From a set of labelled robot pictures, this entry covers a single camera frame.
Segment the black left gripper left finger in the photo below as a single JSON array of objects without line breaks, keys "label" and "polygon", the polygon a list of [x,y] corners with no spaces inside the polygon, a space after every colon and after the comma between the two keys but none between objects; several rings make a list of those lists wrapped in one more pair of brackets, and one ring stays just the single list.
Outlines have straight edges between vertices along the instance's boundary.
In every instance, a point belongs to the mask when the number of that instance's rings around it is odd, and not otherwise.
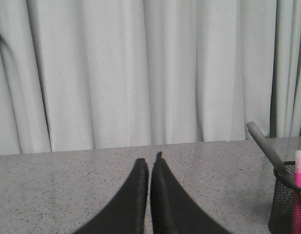
[{"label": "black left gripper left finger", "polygon": [[138,158],[119,191],[76,234],[142,234],[148,196],[148,166]]}]

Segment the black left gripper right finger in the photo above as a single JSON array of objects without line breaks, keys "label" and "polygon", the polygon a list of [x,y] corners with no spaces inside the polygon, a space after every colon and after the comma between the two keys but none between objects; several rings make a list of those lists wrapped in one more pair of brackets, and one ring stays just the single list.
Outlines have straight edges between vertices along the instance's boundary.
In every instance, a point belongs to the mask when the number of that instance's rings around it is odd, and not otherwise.
[{"label": "black left gripper right finger", "polygon": [[187,194],[173,175],[162,152],[151,174],[150,209],[155,234],[228,234]]}]

